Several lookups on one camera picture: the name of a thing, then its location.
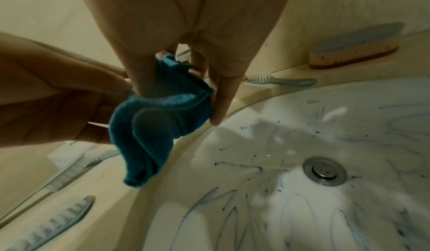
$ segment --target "teal cloth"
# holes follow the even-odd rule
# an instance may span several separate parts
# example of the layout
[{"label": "teal cloth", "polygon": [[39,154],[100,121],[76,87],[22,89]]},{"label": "teal cloth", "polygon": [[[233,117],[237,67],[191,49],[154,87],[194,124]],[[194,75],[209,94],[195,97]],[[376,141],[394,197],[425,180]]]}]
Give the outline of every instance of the teal cloth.
[{"label": "teal cloth", "polygon": [[211,116],[214,91],[190,68],[165,55],[157,61],[157,91],[151,98],[132,95],[116,108],[109,135],[124,157],[128,186],[143,186],[166,163],[173,140],[194,132]]}]

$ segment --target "hand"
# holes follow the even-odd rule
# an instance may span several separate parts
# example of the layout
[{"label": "hand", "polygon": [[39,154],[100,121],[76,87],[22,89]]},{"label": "hand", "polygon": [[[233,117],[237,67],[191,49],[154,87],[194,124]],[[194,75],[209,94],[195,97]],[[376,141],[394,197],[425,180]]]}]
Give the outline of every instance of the hand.
[{"label": "hand", "polygon": [[154,54],[188,44],[192,65],[217,87],[211,123],[218,125],[251,60],[287,0],[85,0],[135,91],[155,84]]},{"label": "hand", "polygon": [[0,33],[0,147],[109,143],[106,127],[131,85],[125,71]]}]

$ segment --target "toothbrush handle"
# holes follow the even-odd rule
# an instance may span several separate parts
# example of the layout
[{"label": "toothbrush handle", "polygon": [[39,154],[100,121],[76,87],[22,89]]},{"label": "toothbrush handle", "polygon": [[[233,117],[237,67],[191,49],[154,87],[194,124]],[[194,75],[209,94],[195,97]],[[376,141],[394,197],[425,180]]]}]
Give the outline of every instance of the toothbrush handle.
[{"label": "toothbrush handle", "polygon": [[304,79],[270,78],[269,82],[272,84],[289,85],[293,87],[311,87],[317,83],[317,80],[314,78],[304,78]]}]

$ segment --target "white sink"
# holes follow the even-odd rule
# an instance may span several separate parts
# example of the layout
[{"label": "white sink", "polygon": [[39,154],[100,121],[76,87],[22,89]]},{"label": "white sink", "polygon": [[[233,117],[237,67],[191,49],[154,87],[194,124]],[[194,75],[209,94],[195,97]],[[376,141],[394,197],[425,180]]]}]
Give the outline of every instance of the white sink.
[{"label": "white sink", "polygon": [[[310,180],[303,163],[315,157],[346,181]],[[143,250],[428,251],[429,164],[429,78],[268,99],[210,128],[170,168]]]}]

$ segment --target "drain ring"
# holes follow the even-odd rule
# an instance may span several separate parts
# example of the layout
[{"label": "drain ring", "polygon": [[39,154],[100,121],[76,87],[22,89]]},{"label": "drain ring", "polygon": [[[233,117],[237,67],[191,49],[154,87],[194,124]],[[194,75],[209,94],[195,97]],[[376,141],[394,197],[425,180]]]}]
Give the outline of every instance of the drain ring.
[{"label": "drain ring", "polygon": [[325,186],[338,186],[346,181],[342,166],[325,157],[312,157],[303,163],[303,172],[310,180]]}]

